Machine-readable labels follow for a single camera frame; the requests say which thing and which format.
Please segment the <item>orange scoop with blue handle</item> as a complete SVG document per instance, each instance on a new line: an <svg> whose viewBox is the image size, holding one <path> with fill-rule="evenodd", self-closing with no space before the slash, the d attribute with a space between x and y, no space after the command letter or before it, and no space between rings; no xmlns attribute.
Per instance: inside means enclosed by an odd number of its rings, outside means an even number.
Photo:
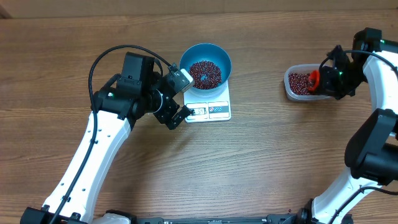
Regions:
<svg viewBox="0 0 398 224"><path fill-rule="evenodd" d="M320 72L314 70L310 73L308 77L308 91L315 93L320 84Z"/></svg>

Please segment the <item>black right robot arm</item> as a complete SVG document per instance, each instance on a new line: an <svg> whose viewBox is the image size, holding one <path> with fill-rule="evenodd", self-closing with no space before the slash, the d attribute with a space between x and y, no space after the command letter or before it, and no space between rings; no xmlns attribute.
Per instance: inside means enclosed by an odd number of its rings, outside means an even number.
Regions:
<svg viewBox="0 0 398 224"><path fill-rule="evenodd" d="M365 28L353 38L351 50L337 45L309 78L309 92L337 100L354 96L366 82L373 112L349 140L345 169L319 196L301 209L296 223L352 223L348 212L373 191L397 180L397 42L382 38L379 29Z"/></svg>

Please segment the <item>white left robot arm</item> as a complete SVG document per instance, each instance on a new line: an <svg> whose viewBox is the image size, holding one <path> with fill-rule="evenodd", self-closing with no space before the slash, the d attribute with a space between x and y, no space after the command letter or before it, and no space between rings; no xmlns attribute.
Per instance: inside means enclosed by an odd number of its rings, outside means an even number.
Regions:
<svg viewBox="0 0 398 224"><path fill-rule="evenodd" d="M194 79L176 64L168 74L154 71L158 59L128 52L121 73L93 93L85 134L55 190L40 209L26 208L21 223L132 223L120 213L96 220L98 194L109 168L136 121L152 113L159 123L175 129L193 111L173 97L187 91Z"/></svg>

